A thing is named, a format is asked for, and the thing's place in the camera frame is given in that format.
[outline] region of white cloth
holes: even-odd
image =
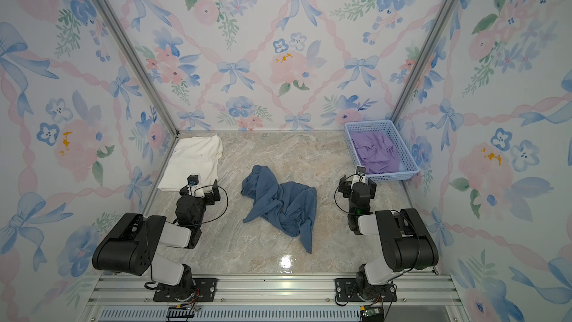
[[[212,188],[196,188],[212,185],[217,176],[218,160],[223,156],[223,143],[215,135],[212,137],[183,138],[177,142],[175,150],[169,158],[163,178],[159,183],[160,190],[179,191],[187,185],[189,175],[198,174],[198,186],[193,194],[204,197],[203,190],[209,192]]]

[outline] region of floral wallpaper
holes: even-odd
[[[572,0],[460,0],[400,117],[471,321],[572,321]]]
[[[167,131],[91,0],[2,0],[0,320],[76,320]]]
[[[442,4],[109,2],[182,130],[332,130],[383,119]],[[443,80],[438,70],[426,75]]]

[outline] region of blue plastic basket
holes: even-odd
[[[367,132],[367,131],[383,131],[388,135],[391,142],[397,147],[399,152],[399,158],[401,159],[406,171],[398,171],[395,173],[384,173],[384,174],[368,174],[366,177],[373,180],[374,182],[388,182],[388,181],[405,181],[410,179],[412,176],[419,172],[419,167],[413,160],[413,156],[405,146],[405,142],[397,132],[393,122],[389,119],[382,120],[366,120],[362,122],[348,122],[346,123],[346,143],[348,144],[349,153],[351,154],[354,164],[356,166],[362,166],[354,143],[349,137],[349,132]]]

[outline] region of marble floor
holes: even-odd
[[[215,133],[185,134],[182,138]],[[334,132],[218,132],[223,157],[218,164],[218,184],[228,192],[229,206],[220,219],[204,224],[203,235],[192,249],[160,247],[165,257],[191,266],[193,273],[318,273],[355,272],[381,254],[379,238],[349,231],[347,217],[333,202],[342,175],[355,172],[342,131]],[[252,200],[240,195],[241,183],[253,165],[268,166],[278,183],[295,181],[318,191],[312,254],[299,237],[290,237],[262,218],[244,224]],[[217,217],[223,199],[206,209],[204,220]],[[178,192],[161,191],[150,215],[175,219]],[[347,199],[337,195],[344,209]],[[378,183],[372,210],[410,208],[399,182]]]

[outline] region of crumpled blue shirt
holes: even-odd
[[[270,168],[256,165],[243,180],[240,193],[254,200],[243,222],[262,217],[289,236],[300,235],[302,245],[312,253],[312,229],[318,204],[316,188],[295,182],[278,184]]]

